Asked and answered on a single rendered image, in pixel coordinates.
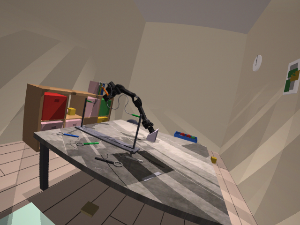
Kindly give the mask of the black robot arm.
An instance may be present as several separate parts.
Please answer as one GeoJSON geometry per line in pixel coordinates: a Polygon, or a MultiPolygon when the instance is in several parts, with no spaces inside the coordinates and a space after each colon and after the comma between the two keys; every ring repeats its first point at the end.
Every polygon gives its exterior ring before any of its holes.
{"type": "Polygon", "coordinates": [[[119,88],[120,93],[124,93],[126,95],[129,95],[132,98],[132,102],[138,108],[139,113],[142,114],[142,125],[143,125],[143,127],[145,129],[148,129],[148,131],[150,132],[150,134],[153,133],[153,132],[155,132],[155,130],[153,128],[153,123],[150,122],[149,119],[147,119],[147,117],[146,117],[146,115],[144,113],[144,110],[142,108],[142,101],[141,101],[141,99],[135,93],[132,93],[132,92],[128,91],[127,89],[125,89],[124,86],[119,85],[119,84],[114,85],[113,81],[108,84],[108,87],[106,87],[106,91],[109,93],[110,91],[114,91],[113,89],[116,88],[116,87],[119,88]],[[134,97],[136,97],[137,100],[134,101],[134,97]]]}

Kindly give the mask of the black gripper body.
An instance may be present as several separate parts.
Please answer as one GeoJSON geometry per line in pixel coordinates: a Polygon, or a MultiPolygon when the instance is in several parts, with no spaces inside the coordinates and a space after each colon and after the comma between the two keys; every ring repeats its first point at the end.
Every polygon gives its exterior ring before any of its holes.
{"type": "MultiPolygon", "coordinates": [[[[118,88],[118,87],[114,88],[113,90],[114,90],[114,91],[113,91],[113,93],[114,93],[115,95],[118,95],[118,94],[120,94],[120,90],[119,90],[119,88],[118,88]]],[[[103,98],[104,98],[104,100],[107,102],[107,101],[108,101],[108,99],[107,99],[106,97],[107,97],[107,95],[106,95],[106,94],[105,94],[105,95],[103,95],[103,98]]]]}

